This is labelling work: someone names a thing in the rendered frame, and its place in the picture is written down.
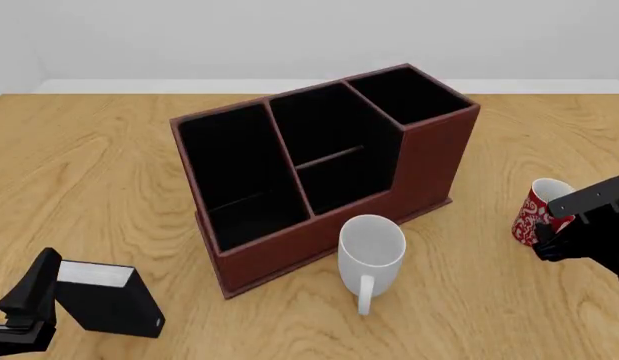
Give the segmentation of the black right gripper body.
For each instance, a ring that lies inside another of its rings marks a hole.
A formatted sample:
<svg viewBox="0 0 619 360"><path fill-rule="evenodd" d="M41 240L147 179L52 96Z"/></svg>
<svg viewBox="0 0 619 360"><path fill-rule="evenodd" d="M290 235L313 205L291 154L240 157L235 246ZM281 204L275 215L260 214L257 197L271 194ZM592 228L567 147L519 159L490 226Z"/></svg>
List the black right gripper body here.
<svg viewBox="0 0 619 360"><path fill-rule="evenodd" d="M549 242L534 244L533 250L540 260L550 262L586 258L594 254L590 242L578 233L556 233Z"/></svg>

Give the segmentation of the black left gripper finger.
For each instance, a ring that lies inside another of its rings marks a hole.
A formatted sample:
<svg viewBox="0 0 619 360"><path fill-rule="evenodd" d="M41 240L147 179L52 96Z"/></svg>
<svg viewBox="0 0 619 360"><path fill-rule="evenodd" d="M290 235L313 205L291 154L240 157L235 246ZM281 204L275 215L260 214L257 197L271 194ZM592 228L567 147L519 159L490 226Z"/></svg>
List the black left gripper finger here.
<svg viewBox="0 0 619 360"><path fill-rule="evenodd" d="M44 248L23 278L2 299L0 311L8 323L56 322L55 287L62 257Z"/></svg>

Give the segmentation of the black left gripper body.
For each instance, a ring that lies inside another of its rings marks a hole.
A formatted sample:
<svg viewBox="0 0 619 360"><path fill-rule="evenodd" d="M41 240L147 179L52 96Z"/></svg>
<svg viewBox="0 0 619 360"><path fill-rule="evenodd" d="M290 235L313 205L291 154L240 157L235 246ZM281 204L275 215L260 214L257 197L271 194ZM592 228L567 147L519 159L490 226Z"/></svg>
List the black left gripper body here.
<svg viewBox="0 0 619 360"><path fill-rule="evenodd" d="M0 324L0 353L37 353L48 349L56 327L41 320L9 320Z"/></svg>

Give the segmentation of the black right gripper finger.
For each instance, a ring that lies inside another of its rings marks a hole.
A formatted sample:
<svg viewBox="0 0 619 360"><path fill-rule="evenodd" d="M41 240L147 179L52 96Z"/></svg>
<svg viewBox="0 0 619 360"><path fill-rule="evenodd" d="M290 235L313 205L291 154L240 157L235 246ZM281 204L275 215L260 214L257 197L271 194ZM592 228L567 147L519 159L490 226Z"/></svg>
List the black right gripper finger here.
<svg viewBox="0 0 619 360"><path fill-rule="evenodd" d="M534 233L537 239L537 245L549 242L556 234L552 224L544 223L536 223Z"/></svg>

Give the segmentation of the red patterned mug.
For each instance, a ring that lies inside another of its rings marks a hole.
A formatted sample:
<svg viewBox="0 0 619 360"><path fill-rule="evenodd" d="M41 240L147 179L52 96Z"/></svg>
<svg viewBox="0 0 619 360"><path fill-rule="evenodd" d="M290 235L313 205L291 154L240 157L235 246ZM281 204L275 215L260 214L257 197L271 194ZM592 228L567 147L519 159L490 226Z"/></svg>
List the red patterned mug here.
<svg viewBox="0 0 619 360"><path fill-rule="evenodd" d="M549 214L548 203L574 191L575 189L571 185L557 179L541 178L534 180L512 224L511 233L514 238L527 246L537 243L535 224L538 221L543 224L550 224L556 232L566 227L575 217L571 215L565 218L553 218Z"/></svg>

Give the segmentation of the red-brown desk caddy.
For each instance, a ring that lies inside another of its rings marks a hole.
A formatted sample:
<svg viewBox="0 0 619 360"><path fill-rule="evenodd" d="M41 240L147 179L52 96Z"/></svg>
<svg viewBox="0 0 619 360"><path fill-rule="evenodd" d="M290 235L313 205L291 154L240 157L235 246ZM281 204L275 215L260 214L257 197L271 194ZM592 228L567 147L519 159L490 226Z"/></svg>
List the red-brown desk caddy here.
<svg viewBox="0 0 619 360"><path fill-rule="evenodd" d="M356 215L448 204L479 111L403 64L172 119L223 296L333 253Z"/></svg>

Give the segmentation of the white mug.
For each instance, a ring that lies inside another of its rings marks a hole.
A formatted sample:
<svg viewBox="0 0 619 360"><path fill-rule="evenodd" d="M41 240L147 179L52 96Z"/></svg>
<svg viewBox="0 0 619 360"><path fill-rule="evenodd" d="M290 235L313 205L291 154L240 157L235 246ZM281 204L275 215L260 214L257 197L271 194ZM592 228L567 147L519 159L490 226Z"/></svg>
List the white mug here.
<svg viewBox="0 0 619 360"><path fill-rule="evenodd" d="M358 314L369 314L372 299L393 284L405 254L405 235L387 218L358 215L343 224L338 270L345 287L357 296Z"/></svg>

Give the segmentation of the black book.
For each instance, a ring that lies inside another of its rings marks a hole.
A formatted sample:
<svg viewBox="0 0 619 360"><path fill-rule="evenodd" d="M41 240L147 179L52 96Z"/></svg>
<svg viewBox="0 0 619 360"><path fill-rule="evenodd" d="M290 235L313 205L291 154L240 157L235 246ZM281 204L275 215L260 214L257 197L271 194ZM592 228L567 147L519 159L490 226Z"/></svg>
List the black book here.
<svg viewBox="0 0 619 360"><path fill-rule="evenodd" d="M158 338L165 324L132 266L64 260L55 299L87 331Z"/></svg>

